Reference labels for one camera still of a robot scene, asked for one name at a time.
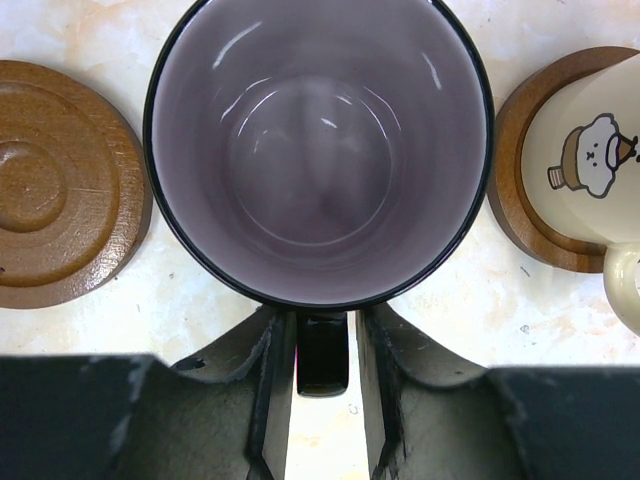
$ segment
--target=wooden coaster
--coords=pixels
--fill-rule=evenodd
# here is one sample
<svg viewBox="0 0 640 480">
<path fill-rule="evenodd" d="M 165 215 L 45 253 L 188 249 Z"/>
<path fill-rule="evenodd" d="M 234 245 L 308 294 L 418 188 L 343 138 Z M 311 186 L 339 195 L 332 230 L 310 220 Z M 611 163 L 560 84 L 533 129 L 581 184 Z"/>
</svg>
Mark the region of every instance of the wooden coaster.
<svg viewBox="0 0 640 480">
<path fill-rule="evenodd" d="M 531 122 L 562 88 L 638 53 L 631 48 L 597 47 L 568 55 L 525 80 L 498 114 L 489 203 L 507 236 L 537 260 L 573 272 L 601 273 L 606 247 L 559 234 L 531 206 L 521 170 L 522 147 Z"/>
<path fill-rule="evenodd" d="M 60 304 L 124 267 L 151 217 L 142 158 L 96 92 L 0 61 L 0 307 Z"/>
</svg>

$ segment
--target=mug handle slot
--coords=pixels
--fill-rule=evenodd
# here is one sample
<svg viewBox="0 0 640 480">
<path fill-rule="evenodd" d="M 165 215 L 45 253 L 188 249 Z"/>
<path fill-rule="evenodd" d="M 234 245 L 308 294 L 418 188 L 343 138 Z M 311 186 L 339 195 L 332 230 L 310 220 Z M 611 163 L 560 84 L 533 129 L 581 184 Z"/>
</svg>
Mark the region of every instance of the mug handle slot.
<svg viewBox="0 0 640 480">
<path fill-rule="evenodd" d="M 604 260 L 604 287 L 613 311 L 633 333 L 640 335 L 640 292 L 636 269 L 640 243 L 611 245 Z"/>
</svg>

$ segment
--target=white marble surface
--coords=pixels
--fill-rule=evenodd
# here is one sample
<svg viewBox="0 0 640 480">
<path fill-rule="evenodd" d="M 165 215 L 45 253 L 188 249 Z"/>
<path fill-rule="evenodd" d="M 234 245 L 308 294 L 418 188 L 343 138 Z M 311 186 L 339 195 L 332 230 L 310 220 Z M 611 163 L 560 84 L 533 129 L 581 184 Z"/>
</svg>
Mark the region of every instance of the white marble surface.
<svg viewBox="0 0 640 480">
<path fill-rule="evenodd" d="M 190 4 L 0 0 L 0 57 L 83 81 L 140 133 L 151 69 Z M 596 45 L 640 48 L 638 0 L 448 4 L 485 60 L 498 108 L 519 82 L 562 55 Z M 484 365 L 640 364 L 640 342 L 611 312 L 601 278 L 531 260 L 507 240 L 486 204 L 453 257 L 392 305 L 443 345 Z M 171 363 L 254 307 L 207 275 L 156 212 L 148 238 L 117 281 L 50 309 L 0 309 L 0 353 L 150 351 Z M 367 478 L 355 356 L 352 365 L 345 396 L 321 403 L 294 398 L 288 478 Z"/>
</svg>

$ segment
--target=mug rim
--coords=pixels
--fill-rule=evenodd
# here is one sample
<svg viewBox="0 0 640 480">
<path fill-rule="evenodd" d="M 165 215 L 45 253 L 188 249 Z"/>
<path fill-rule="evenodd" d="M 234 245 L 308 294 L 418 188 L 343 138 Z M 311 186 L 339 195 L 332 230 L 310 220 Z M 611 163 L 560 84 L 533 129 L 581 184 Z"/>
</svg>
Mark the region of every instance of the mug rim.
<svg viewBox="0 0 640 480">
<path fill-rule="evenodd" d="M 189 252 L 189 254 L 211 275 L 213 275 L 217 280 L 221 281 L 227 287 L 231 288 L 235 292 L 244 295 L 252 300 L 260 302 L 262 304 L 271 305 L 278 308 L 294 308 L 296 310 L 312 310 L 315 312 L 335 312 L 335 311 L 350 311 L 350 310 L 358 310 L 362 308 L 369 308 L 374 305 L 377 305 L 382 302 L 386 302 L 395 298 L 411 288 L 415 287 L 427 277 L 429 277 L 433 272 L 435 272 L 458 248 L 462 240 L 465 238 L 471 226 L 475 222 L 476 217 L 482 207 L 482 203 L 486 194 L 489 176 L 491 174 L 491 164 L 493 160 L 493 134 L 494 134 L 494 123 L 495 123 L 495 111 L 493 105 L 493 96 L 491 93 L 491 86 L 489 84 L 489 78 L 487 76 L 487 72 L 485 70 L 484 64 L 482 62 L 482 58 L 480 53 L 478 52 L 473 40 L 470 35 L 458 20 L 458 18 L 453 14 L 453 12 L 442 2 L 442 0 L 422 0 L 428 1 L 432 4 L 436 10 L 444 17 L 447 23 L 453 28 L 454 32 L 462 42 L 465 51 L 471 60 L 474 71 L 476 73 L 476 77 L 478 80 L 478 85 L 480 87 L 480 92 L 482 95 L 482 104 L 484 106 L 485 113 L 485 130 L 486 130 L 486 139 L 485 139 L 485 157 L 483 161 L 482 173 L 480 175 L 480 180 L 478 182 L 478 188 L 476 190 L 475 196 L 471 203 L 471 207 L 469 208 L 469 212 L 464 218 L 462 225 L 455 233 L 451 241 L 442 249 L 442 251 L 438 254 L 438 256 L 430 262 L 426 267 L 420 270 L 416 275 L 411 277 L 410 279 L 400 283 L 399 285 L 387 290 L 386 292 L 370 296 L 368 298 L 362 300 L 353 300 L 348 302 L 334 303 L 334 304 L 312 304 L 312 303 L 304 303 L 304 302 L 291 302 L 282 300 L 271 295 L 264 294 L 259 292 L 258 290 L 252 289 L 242 282 L 233 278 L 233 276 L 224 272 L 221 268 L 219 268 L 211 259 L 209 259 L 200 249 L 198 249 L 185 231 L 180 226 L 177 218 L 171 211 L 169 206 L 169 202 L 167 201 L 164 192 L 162 190 L 162 186 L 160 184 L 160 179 L 158 176 L 158 172 L 155 166 L 155 158 L 153 155 L 153 142 L 152 142 L 152 124 L 153 124 L 153 111 L 155 106 L 156 94 L 158 91 L 158 85 L 160 83 L 160 77 L 162 76 L 162 72 L 164 71 L 165 64 L 169 55 L 171 54 L 173 47 L 176 42 L 179 40 L 182 32 L 189 25 L 191 20 L 197 15 L 197 13 L 202 9 L 205 5 L 210 2 L 214 2 L 216 0 L 198 0 L 194 3 L 189 10 L 182 16 L 182 18 L 178 21 L 176 26 L 173 28 L 169 37 L 165 41 L 162 49 L 160 50 L 160 54 L 156 63 L 154 65 L 153 71 L 151 73 L 151 78 L 149 81 L 149 87 L 147 90 L 147 95 L 145 99 L 145 106 L 143 112 L 143 122 L 142 122 L 142 145 L 143 145 L 143 153 L 145 165 L 147 167 L 147 172 L 150 178 L 151 188 L 153 191 L 153 195 L 158 204 L 158 208 L 164 217 L 164 220 L 169 225 L 169 228 L 176 236 L 181 245 Z"/>
</svg>

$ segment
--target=cartoon dog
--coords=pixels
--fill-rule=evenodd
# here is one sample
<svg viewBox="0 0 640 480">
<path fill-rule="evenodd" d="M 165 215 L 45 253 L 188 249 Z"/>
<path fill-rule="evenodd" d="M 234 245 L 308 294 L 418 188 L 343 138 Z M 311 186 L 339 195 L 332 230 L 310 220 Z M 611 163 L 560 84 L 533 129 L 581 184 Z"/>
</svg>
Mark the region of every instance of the cartoon dog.
<svg viewBox="0 0 640 480">
<path fill-rule="evenodd" d="M 551 188 L 586 189 L 605 198 L 616 180 L 618 168 L 636 156 L 638 137 L 620 134 L 613 115 L 603 113 L 586 127 L 573 130 L 564 142 L 560 166 L 547 170 Z"/>
</svg>

